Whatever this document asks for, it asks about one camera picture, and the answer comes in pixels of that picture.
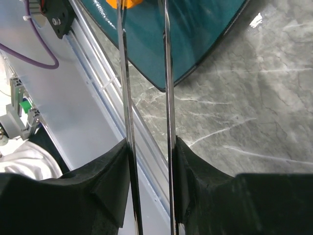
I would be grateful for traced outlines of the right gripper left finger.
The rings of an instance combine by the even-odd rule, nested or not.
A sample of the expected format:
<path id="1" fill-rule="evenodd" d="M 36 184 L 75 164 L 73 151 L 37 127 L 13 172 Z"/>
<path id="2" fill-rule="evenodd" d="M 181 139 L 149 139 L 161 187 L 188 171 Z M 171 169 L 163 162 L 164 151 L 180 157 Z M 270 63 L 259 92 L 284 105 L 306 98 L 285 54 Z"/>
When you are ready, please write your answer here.
<path id="1" fill-rule="evenodd" d="M 115 235 L 123 226 L 130 174 L 122 140 L 58 179 L 0 176 L 3 235 Z"/>

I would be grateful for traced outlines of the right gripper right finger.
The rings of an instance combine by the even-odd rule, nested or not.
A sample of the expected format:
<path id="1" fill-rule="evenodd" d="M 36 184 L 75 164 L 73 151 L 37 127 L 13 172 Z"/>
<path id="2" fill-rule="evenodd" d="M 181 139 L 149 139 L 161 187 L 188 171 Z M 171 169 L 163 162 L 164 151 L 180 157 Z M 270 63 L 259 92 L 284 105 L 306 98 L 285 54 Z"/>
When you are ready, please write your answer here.
<path id="1" fill-rule="evenodd" d="M 176 140 L 175 210 L 188 235 L 310 235 L 311 174 L 234 177 Z"/>

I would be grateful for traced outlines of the metal food tongs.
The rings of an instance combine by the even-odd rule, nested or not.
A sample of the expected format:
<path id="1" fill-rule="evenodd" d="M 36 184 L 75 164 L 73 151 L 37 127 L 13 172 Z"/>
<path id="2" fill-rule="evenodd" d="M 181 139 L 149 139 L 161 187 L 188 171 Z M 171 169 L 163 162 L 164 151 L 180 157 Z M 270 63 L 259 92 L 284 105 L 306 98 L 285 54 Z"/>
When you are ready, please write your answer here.
<path id="1" fill-rule="evenodd" d="M 179 234 L 178 213 L 175 209 L 175 184 L 174 184 L 174 163 L 176 156 L 176 125 L 175 125 L 175 102 L 174 102 L 174 80 L 172 73 L 171 54 L 171 29 L 169 17 L 169 2 L 162 0 L 164 8 L 164 62 L 165 62 L 165 82 L 166 82 L 166 114 L 167 114 L 167 145 L 168 145 L 168 177 L 169 177 L 169 197 L 170 197 L 170 222 L 171 234 Z M 129 78 L 129 68 L 127 61 L 127 39 L 124 29 L 126 6 L 123 0 L 116 2 L 117 6 L 117 33 L 118 47 L 120 54 L 122 98 L 125 116 L 126 138 L 129 151 L 129 170 L 131 177 L 131 190 L 134 210 L 135 232 L 137 235 L 143 234 L 141 202 L 139 194 L 139 182 L 137 171 L 137 159 L 135 150 L 133 102 L 131 97 L 131 86 Z"/>

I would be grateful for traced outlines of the orange round food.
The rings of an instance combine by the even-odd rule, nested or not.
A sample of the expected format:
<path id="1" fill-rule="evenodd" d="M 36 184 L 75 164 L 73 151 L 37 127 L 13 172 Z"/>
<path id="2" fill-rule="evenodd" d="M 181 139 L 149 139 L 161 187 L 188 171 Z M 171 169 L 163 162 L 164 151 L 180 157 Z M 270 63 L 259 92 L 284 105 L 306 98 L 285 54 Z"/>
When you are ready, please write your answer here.
<path id="1" fill-rule="evenodd" d="M 114 9 L 117 9 L 117 0 L 106 0 L 106 2 Z M 143 0 L 120 0 L 119 2 L 121 3 L 122 7 L 133 8 L 141 4 Z"/>

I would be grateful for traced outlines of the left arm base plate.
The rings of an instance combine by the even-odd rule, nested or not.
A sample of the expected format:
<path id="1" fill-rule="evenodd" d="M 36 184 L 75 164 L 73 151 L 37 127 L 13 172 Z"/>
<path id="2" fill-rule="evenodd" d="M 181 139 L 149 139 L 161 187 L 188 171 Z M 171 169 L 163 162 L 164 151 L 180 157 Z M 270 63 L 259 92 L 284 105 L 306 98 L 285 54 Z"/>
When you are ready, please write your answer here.
<path id="1" fill-rule="evenodd" d="M 41 13 L 47 18 L 56 36 L 62 39 L 71 30 L 75 12 L 68 0 L 37 0 Z"/>

